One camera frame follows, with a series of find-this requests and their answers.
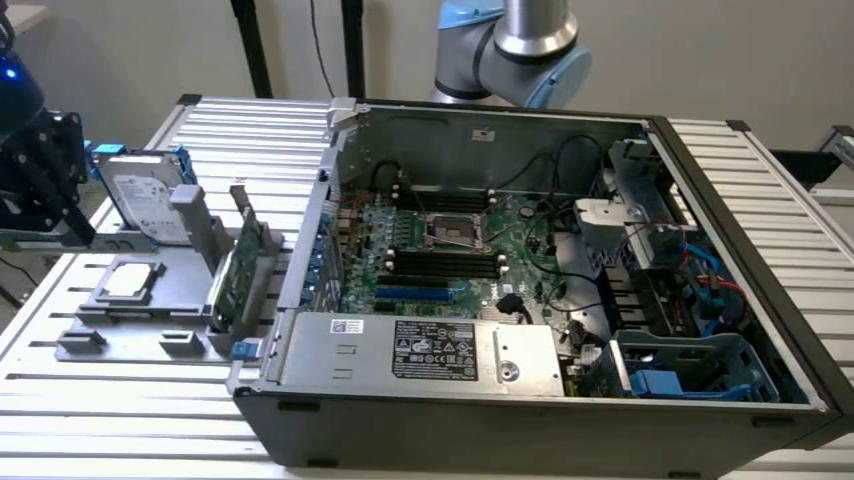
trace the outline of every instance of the power supply label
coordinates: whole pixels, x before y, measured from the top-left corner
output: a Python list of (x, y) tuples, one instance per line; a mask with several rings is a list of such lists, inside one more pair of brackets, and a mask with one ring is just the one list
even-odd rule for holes
[(476, 382), (474, 324), (396, 321), (391, 365), (398, 378)]

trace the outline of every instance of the warning label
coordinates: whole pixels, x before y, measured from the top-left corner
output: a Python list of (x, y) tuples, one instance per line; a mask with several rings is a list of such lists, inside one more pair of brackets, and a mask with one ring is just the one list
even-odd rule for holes
[(478, 381), (475, 326), (468, 323), (395, 322), (398, 378)]

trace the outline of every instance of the green circuit board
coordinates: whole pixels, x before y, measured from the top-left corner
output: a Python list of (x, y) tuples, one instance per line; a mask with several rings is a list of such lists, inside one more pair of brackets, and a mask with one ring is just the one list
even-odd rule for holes
[[(364, 193), (352, 192), (350, 198), (364, 198)], [(542, 304), (538, 305), (535, 299), (535, 286), (542, 282), (544, 290), (548, 291), (559, 280), (555, 276), (536, 270), (526, 261), (526, 234), (534, 220), (519, 214), (524, 206), (531, 206), (531, 199), (519, 195), (499, 198), (495, 206), (479, 214), (399, 210), (390, 201), (380, 198), (375, 198), (356, 208), (347, 209), (348, 223), (352, 222), (350, 225), (354, 228), (348, 235), (348, 246), (343, 249), (346, 273), (342, 312), (514, 321), (511, 317), (496, 311), (494, 305), (506, 294), (515, 293), (530, 306), (528, 310), (538, 320), (536, 323), (540, 323), (543, 311)], [(499, 253), (506, 255), (508, 270), (496, 279), (450, 278), (451, 301), (395, 300), (394, 312), (375, 312), (374, 292), (378, 288), (378, 277), (388, 275), (384, 260), (390, 246), (394, 245), (404, 252), (471, 253), (475, 251), (471, 247), (442, 241), (434, 241), (432, 245), (427, 245), (424, 235), (430, 217), (434, 219), (442, 217), (451, 221), (460, 219), (463, 223), (466, 219), (478, 217), (483, 245), (476, 252), (483, 255)], [(531, 236), (544, 239), (546, 222), (538, 223)], [(543, 246), (538, 252), (540, 255), (535, 255), (535, 259), (543, 267), (556, 269), (555, 257), (542, 255), (544, 247), (543, 240)]]

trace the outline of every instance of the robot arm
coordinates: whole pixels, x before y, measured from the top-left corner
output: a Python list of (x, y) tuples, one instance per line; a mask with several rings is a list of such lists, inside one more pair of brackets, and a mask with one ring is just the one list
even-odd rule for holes
[(448, 0), (439, 14), (432, 100), (562, 108), (591, 66), (568, 0)]

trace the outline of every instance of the white wall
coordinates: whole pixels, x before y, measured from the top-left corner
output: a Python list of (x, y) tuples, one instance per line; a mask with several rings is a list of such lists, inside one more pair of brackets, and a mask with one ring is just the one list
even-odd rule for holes
[[(326, 99), (308, 0), (256, 0), (274, 91)], [(251, 95), (228, 0), (32, 0), (53, 22), (21, 40), (51, 105), (96, 140), (141, 142), (181, 92)], [(424, 100), (440, 0), (366, 0), (368, 95)], [(339, 0), (316, 0), (332, 87), (346, 93)], [(579, 110), (746, 120), (774, 147), (854, 124), (851, 0), (574, 0), (594, 69)], [(71, 62), (81, 70), (71, 70)]]
[(52, 18), (17, 51), (48, 106), (80, 112), (87, 138), (143, 146), (187, 92), (250, 96), (228, 0), (33, 0)]

